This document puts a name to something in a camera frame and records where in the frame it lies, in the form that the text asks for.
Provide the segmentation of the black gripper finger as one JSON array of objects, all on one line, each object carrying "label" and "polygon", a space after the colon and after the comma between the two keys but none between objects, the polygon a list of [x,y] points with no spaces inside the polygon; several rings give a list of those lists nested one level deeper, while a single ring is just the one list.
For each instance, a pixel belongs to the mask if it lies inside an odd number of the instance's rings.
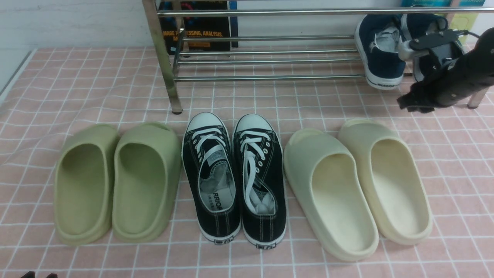
[{"label": "black gripper finger", "polygon": [[459,39],[459,37],[468,34],[468,30],[447,29],[444,31],[427,34],[419,37],[418,39],[413,39],[409,42],[409,47],[414,51],[434,49],[438,46],[453,44]]}]

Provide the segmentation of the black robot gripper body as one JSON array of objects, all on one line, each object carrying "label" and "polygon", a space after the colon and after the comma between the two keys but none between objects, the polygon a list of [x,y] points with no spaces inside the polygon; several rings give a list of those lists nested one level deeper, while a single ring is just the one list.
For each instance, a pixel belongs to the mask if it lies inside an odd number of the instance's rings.
[{"label": "black robot gripper body", "polygon": [[[493,85],[493,40],[494,30],[489,28],[477,37],[474,49],[455,60],[440,62],[439,69],[414,83],[407,94],[397,99],[400,109],[430,113],[490,88]],[[438,50],[439,46],[424,51],[412,50],[411,59],[427,54],[438,59]]]}]

